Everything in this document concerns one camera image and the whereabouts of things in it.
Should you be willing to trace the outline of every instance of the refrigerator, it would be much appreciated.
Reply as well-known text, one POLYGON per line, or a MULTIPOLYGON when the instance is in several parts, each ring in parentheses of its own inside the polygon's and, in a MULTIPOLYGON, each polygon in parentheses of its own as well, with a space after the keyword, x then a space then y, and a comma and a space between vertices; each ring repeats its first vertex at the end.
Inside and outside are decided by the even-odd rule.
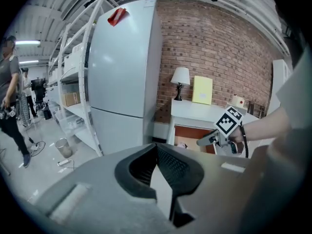
POLYGON ((92 37, 88 91, 104 155, 151 143, 162 48, 156 0, 138 0, 101 15, 92 37), (127 13, 116 26, 107 19, 127 13))

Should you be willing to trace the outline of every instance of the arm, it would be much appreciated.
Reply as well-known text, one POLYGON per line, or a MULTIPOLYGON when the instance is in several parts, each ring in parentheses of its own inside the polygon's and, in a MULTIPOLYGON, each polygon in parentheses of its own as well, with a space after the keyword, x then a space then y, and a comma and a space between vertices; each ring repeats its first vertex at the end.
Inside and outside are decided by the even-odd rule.
POLYGON ((10 106, 11 96, 15 92, 16 85, 20 78, 19 60, 17 57, 13 57, 13 59, 10 61, 10 72, 11 72, 12 79, 11 79, 8 90, 6 91, 6 95, 3 99, 5 107, 10 106))
POLYGON ((22 90, 24 90, 24 89, 26 89, 26 88, 30 88, 30 87, 31 87, 30 82, 29 82, 29 83, 27 83, 27 84, 25 84, 25 80, 24 80, 24 79, 23 79, 22 84, 23 84, 22 90))
MULTIPOLYGON (((288 116, 284 108, 279 107, 268 116, 244 125, 246 139, 261 140, 277 137, 291 129, 288 116)), ((242 134, 239 128, 236 128, 230 134, 230 138, 235 142, 242 142, 242 134)))
POLYGON ((5 103, 5 107, 9 107, 10 106, 10 98, 12 96, 12 94, 15 92, 16 89, 16 85, 19 81, 19 74, 18 73, 14 73, 12 75, 12 79, 10 82, 10 86, 8 88, 8 91, 6 92, 6 96, 4 98, 4 103, 5 103))

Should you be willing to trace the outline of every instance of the red magnet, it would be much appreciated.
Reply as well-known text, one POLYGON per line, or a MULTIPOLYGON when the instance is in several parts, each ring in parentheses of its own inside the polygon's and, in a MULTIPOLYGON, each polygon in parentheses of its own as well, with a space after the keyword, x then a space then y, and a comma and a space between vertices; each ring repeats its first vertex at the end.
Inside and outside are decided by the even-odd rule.
POLYGON ((120 21, 120 19, 122 19, 126 12, 126 9, 119 8, 111 15, 110 18, 107 19, 107 21, 110 25, 115 26, 120 21))

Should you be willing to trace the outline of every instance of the brick wall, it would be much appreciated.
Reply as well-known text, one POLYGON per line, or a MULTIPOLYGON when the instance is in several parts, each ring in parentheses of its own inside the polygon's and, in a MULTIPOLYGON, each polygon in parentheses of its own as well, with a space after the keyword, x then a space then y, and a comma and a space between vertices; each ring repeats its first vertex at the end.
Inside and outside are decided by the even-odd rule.
POLYGON ((253 25, 215 5, 195 0, 158 0, 163 48, 156 121, 169 122, 170 83, 176 67, 190 70, 191 85, 182 89, 192 99, 194 76, 213 79, 212 104, 225 106, 233 94, 268 105, 272 61, 282 56, 253 25))

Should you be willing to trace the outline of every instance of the cardboard box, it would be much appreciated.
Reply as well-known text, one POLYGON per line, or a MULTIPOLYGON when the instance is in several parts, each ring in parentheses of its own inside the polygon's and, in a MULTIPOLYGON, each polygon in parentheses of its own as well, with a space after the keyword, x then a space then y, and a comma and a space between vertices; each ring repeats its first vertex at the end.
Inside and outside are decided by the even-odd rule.
POLYGON ((62 95, 62 103, 64 106, 69 107, 75 104, 80 103, 80 94, 79 92, 63 94, 62 95))

